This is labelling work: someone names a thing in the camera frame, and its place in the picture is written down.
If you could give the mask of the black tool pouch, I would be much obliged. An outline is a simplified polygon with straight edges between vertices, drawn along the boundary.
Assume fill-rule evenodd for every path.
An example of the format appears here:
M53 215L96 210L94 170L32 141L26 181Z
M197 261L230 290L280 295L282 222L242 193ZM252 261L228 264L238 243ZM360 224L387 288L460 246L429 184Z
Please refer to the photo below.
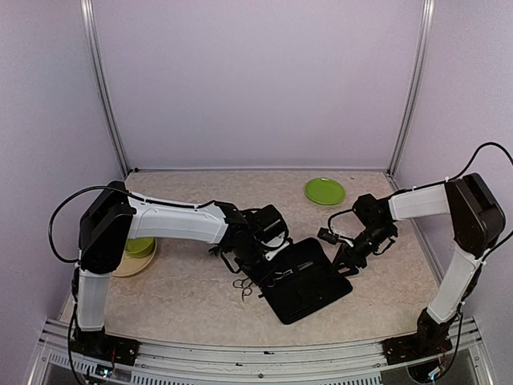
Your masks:
M274 281L276 272L312 261L313 266ZM349 280L332 269L321 243L308 237L280 251L271 260L273 272L259 286L261 295L281 323L290 325L353 291Z

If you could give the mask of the silver scissors black blades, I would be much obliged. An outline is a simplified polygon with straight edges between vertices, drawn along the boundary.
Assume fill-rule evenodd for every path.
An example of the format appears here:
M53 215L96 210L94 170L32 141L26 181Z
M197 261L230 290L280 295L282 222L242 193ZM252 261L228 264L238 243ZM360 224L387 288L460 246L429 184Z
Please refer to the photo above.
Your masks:
M312 261L303 262L303 263L297 265L295 268L287 269L287 270L281 271L281 272L276 272L273 276L273 280L279 281L285 277L288 277L291 274L298 273L302 270L308 269L311 266L313 266Z

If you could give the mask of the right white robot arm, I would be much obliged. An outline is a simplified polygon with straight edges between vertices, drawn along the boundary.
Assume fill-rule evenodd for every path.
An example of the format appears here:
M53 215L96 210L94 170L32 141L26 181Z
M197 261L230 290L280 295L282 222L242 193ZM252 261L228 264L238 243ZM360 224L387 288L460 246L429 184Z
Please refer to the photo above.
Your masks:
M477 284L487 255L497 246L506 227L499 202L483 178L471 173L382 199L366 194L357 199L352 211L364 229L352 241L343 241L333 260L334 269L345 276L366 268L367 257L376 254L384 241L398 235L396 222L450 216L453 257L410 338L410 349L416 355L428 355L447 336L457 312Z

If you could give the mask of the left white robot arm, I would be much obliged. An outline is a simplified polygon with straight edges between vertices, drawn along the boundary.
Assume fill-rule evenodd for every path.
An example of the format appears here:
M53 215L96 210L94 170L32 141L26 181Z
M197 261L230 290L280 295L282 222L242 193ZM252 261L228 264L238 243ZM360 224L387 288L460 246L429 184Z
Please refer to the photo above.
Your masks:
M233 253L238 269L255 283L266 280L272 259L292 243L289 228L273 205L240 210L223 201L159 201L128 191L119 180L97 189L100 194L79 221L75 289L79 340L97 357L112 348L110 335L104 333L107 290L128 239L202 241L212 245L215 255Z

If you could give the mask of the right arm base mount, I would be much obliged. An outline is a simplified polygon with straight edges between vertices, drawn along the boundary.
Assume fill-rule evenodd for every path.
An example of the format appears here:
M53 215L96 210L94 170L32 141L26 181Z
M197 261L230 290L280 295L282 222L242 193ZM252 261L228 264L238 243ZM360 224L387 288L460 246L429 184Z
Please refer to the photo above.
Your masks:
M387 364L395 365L450 351L453 345L448 337L424 340L416 334L407 334L383 340L382 348Z

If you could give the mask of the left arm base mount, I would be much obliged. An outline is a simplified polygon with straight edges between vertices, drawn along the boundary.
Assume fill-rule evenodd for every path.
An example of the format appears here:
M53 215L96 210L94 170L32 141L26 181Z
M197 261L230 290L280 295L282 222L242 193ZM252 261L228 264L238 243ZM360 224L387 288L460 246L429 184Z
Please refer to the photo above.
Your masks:
M140 342L100 331L75 330L71 337L71 351L83 356L103 360L112 364L133 367L139 352Z

